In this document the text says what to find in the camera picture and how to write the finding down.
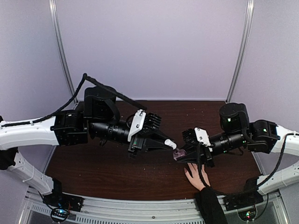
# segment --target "metal rod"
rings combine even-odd
[[[64,47],[62,44],[62,37],[61,37],[61,33],[60,33],[57,8],[56,8],[56,0],[49,0],[49,5],[50,5],[50,12],[51,12],[53,25],[54,25],[57,45],[58,45],[59,57],[60,57],[61,65],[63,67],[63,71],[64,71],[64,76],[65,76],[65,79],[66,79],[66,82],[67,82],[67,85],[68,85],[71,95],[74,95],[75,89],[74,89],[73,83],[71,81],[70,71],[69,71],[69,67],[67,65]],[[75,104],[78,103],[77,98],[74,99],[74,103]]]
[[[253,10],[254,10],[254,0],[248,0],[247,3],[247,11],[245,15],[245,22],[244,22],[244,29],[243,29],[243,35],[242,35],[242,41],[240,45],[239,55],[237,59],[237,63],[235,66],[234,76],[232,79],[232,83],[229,88],[228,96],[226,99],[226,102],[230,102],[233,96],[233,93],[235,91],[235,86],[237,84],[238,77],[240,75],[242,63],[244,60],[245,55],[245,49],[248,43],[248,38],[251,30],[251,24],[252,24],[252,18],[253,18]]]

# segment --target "wooden table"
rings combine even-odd
[[[182,131],[201,127],[209,135],[221,132],[219,108],[215,101],[141,101],[162,117],[161,130],[183,145]],[[122,119],[136,109],[117,102]],[[193,198],[197,190],[184,174],[186,164],[176,163],[170,151],[127,156],[128,146],[108,142],[99,146],[99,139],[88,144],[57,147],[47,175],[63,183],[63,191],[83,196],[122,200],[172,200]],[[214,157],[215,167],[206,168],[213,188],[224,192],[242,190],[245,181],[260,172],[251,153],[244,156],[222,154]]]

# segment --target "black bracket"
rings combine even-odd
[[[56,115],[51,126],[60,146],[85,144],[88,142],[87,122],[78,110],[65,110]]]
[[[249,190],[256,187],[257,179],[258,178],[248,179],[244,186],[244,190]],[[224,197],[224,204],[227,211],[253,206],[262,202],[263,196],[260,195],[257,190],[249,192],[247,194]]]
[[[45,195],[43,197],[43,202],[55,208],[62,208],[65,210],[70,209],[72,211],[80,212],[83,204],[83,198],[62,193],[61,182],[57,179],[53,179],[53,182],[54,188],[52,190],[52,194]]]
[[[197,149],[200,147],[200,162],[206,164],[208,167],[214,167],[213,157],[208,147],[199,144],[197,141],[196,133],[194,129],[187,129],[183,131],[183,139],[185,145],[180,149],[185,153],[182,157],[178,157],[175,160],[180,163],[197,163]]]

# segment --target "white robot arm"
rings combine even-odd
[[[17,147],[29,145],[59,145],[54,131],[50,130],[50,127],[54,126],[55,119],[55,117],[52,117],[36,124],[10,127],[2,127],[10,122],[0,122],[0,157],[2,157],[0,161],[2,162],[2,169],[7,169],[16,174],[23,182],[36,188],[42,195],[52,193],[54,188],[52,178],[35,169],[35,167],[18,152]],[[7,163],[8,161],[5,163],[4,160],[9,158],[11,159],[11,163]]]
[[[284,153],[299,156],[299,136],[297,135],[298,133],[283,128],[282,126],[277,126],[276,130],[277,135],[280,136],[280,140],[276,142],[271,152],[280,153],[281,148],[283,147],[284,139],[286,138]],[[257,184],[261,183],[268,176],[269,175],[260,176],[257,180]],[[276,172],[271,179],[269,179],[265,184],[259,187],[258,192],[261,195],[266,195],[279,188],[286,187],[297,182],[299,182],[299,161],[285,169]]]
[[[85,89],[84,101],[75,110],[63,111],[85,80],[96,87]],[[139,110],[127,120],[121,120],[115,105],[116,97]],[[0,116],[0,170],[14,173],[23,182],[37,189],[46,204],[62,210],[80,211],[83,198],[63,194],[61,182],[32,166],[18,151],[18,147],[71,146],[85,144],[89,137],[97,137],[128,145],[130,157],[136,157],[138,151],[175,149],[177,146],[173,140],[159,130],[161,118],[157,114],[146,113],[145,110],[145,106],[84,74],[74,96],[51,115],[17,122],[4,121]]]

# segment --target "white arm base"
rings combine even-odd
[[[19,152],[15,155],[14,161],[15,166],[8,167],[7,171],[16,174],[23,182],[37,189],[42,195],[52,193],[53,180],[51,177],[35,169]]]

